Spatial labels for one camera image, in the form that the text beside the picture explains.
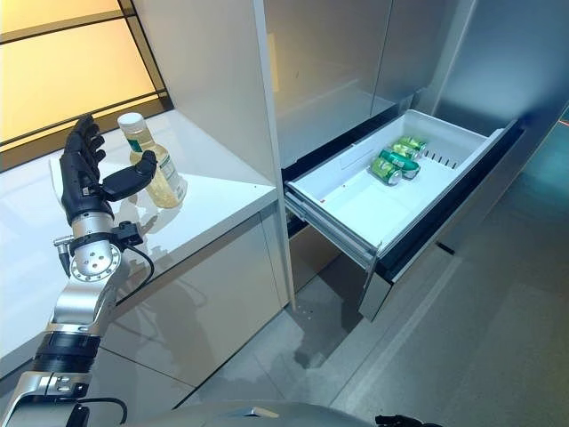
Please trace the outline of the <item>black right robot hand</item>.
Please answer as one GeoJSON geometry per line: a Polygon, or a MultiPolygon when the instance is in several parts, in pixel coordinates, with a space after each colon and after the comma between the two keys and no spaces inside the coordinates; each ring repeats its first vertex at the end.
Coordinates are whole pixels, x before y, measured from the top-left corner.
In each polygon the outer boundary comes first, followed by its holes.
{"type": "Polygon", "coordinates": [[[406,415],[376,415],[374,421],[383,427],[421,427],[423,422],[406,415]]]}

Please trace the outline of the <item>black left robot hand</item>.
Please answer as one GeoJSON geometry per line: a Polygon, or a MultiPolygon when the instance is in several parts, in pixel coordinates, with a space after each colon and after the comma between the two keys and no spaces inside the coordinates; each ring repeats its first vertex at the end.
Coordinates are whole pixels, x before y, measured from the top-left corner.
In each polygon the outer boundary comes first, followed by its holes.
{"type": "Polygon", "coordinates": [[[90,114],[79,117],[68,134],[60,157],[60,172],[61,203],[69,223],[88,213],[112,215],[112,202],[145,189],[156,174],[156,155],[146,150],[135,165],[102,179],[99,163],[106,156],[103,143],[100,128],[90,114]]]}

